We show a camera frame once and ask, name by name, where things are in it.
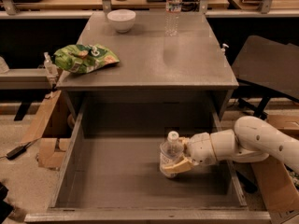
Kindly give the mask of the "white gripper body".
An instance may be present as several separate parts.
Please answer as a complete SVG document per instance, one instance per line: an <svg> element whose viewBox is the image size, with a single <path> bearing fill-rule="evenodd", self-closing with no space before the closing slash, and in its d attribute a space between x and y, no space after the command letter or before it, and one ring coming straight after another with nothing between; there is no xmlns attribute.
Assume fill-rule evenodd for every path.
<svg viewBox="0 0 299 224"><path fill-rule="evenodd" d="M187 143L187 149L194 165L214 165L217 163L209 133L198 133L192 136Z"/></svg>

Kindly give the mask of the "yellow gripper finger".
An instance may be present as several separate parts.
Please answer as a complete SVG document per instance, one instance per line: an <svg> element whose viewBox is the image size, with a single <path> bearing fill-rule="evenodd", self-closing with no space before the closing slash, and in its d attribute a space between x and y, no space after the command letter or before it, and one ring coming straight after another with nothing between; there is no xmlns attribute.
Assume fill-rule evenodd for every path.
<svg viewBox="0 0 299 224"><path fill-rule="evenodd" d="M184 157L178 163L166 165L164 170L168 173L184 173L190 171L192 168L192 162L188 158Z"/></svg>
<svg viewBox="0 0 299 224"><path fill-rule="evenodd" d="M184 146L185 150L187 150L189 148L189 141L190 141L190 139L188 137L180 137L179 141Z"/></svg>

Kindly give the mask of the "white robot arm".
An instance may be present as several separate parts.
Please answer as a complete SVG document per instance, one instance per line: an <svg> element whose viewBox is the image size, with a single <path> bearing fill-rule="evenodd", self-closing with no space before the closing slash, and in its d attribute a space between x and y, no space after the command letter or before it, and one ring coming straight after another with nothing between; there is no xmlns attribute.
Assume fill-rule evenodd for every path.
<svg viewBox="0 0 299 224"><path fill-rule="evenodd" d="M182 150L174 158L161 155L161 171L166 176L184 173L196 165L215 165L219 161L258 162L269 156L299 173L299 141L282 133L266 121L253 116L241 117L233 129L216 133L198 133L180 138L171 132Z"/></svg>

